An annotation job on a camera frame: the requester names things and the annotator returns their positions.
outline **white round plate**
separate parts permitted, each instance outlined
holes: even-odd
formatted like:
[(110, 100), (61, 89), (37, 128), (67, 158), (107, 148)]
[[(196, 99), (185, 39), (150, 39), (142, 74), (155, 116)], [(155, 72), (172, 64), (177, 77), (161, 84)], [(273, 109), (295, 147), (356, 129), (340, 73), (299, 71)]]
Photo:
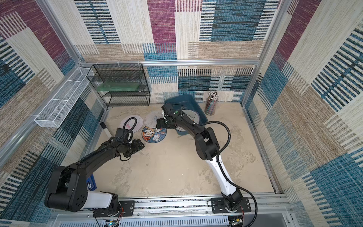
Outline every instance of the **white round plate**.
[[(132, 130), (132, 132), (135, 133), (135, 132), (139, 131), (142, 128), (143, 124), (144, 124), (144, 119), (142, 119), (142, 117), (140, 117), (139, 115), (130, 115), (130, 116), (125, 117), (124, 119), (122, 119), (119, 128), (120, 129), (123, 129), (123, 124), (125, 124), (126, 120), (129, 119), (130, 117), (134, 117), (137, 120), (136, 126)], [(135, 120), (134, 119), (131, 119), (126, 124), (125, 128), (126, 129), (130, 129), (134, 125), (134, 123), (135, 123)]]
[(158, 118), (163, 118), (161, 110), (152, 111), (145, 117), (145, 125), (149, 128), (156, 128), (156, 120)]

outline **mounting plate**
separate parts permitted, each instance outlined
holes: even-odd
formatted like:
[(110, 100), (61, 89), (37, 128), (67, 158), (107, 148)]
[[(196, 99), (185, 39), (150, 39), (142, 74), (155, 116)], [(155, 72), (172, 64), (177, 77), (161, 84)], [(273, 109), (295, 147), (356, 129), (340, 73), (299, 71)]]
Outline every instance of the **mounting plate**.
[[(128, 200), (128, 201), (119, 201), (120, 203), (120, 212), (121, 212), (121, 208), (123, 208), (123, 217), (131, 217), (132, 214), (134, 213), (134, 204), (135, 201), (133, 200)], [(104, 218), (104, 217), (109, 217), (108, 216), (108, 212), (105, 209), (97, 209), (94, 210), (94, 214), (93, 217), (95, 218)]]
[[(212, 211), (213, 214), (221, 214), (221, 213), (229, 213), (225, 208), (223, 202), (224, 198), (211, 198), (210, 201), (212, 202)], [(249, 200), (247, 197), (242, 197), (242, 201), (240, 202), (241, 207), (243, 208), (244, 212), (251, 212), (251, 206), (249, 204)], [(241, 207), (237, 209), (236, 212), (242, 213)]]

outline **black wire mesh shelf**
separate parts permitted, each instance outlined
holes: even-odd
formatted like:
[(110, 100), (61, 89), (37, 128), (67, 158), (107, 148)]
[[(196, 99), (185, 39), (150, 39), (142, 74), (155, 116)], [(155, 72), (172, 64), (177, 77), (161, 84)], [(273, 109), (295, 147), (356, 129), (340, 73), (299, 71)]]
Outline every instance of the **black wire mesh shelf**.
[(107, 106), (150, 105), (150, 90), (141, 64), (93, 65), (87, 79)]

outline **cartoon print mat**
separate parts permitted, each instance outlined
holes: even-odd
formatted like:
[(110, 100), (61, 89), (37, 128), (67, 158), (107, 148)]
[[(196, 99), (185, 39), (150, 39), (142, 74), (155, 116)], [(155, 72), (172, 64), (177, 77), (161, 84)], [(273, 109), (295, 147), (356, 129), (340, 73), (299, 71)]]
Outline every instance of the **cartoon print mat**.
[(166, 128), (149, 128), (145, 126), (142, 130), (142, 138), (149, 143), (157, 143), (162, 141), (166, 136)]

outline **vented metal panel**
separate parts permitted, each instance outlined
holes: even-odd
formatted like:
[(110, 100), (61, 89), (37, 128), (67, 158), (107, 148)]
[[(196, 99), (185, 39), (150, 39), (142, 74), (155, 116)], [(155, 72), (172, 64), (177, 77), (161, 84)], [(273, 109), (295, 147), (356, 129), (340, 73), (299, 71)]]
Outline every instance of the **vented metal panel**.
[[(98, 220), (101, 227), (109, 220)], [(187, 226), (225, 226), (228, 216), (170, 217), (170, 218), (124, 218), (119, 227), (187, 227)], [(59, 227), (98, 227), (96, 220), (61, 221)]]
[(181, 227), (225, 225), (228, 225), (228, 216), (124, 219), (120, 223), (120, 227)]
[[(101, 227), (103, 227), (105, 225), (105, 220), (98, 220), (98, 223)], [(62, 221), (60, 222), (59, 227), (98, 227), (98, 224), (96, 220), (73, 222)]]

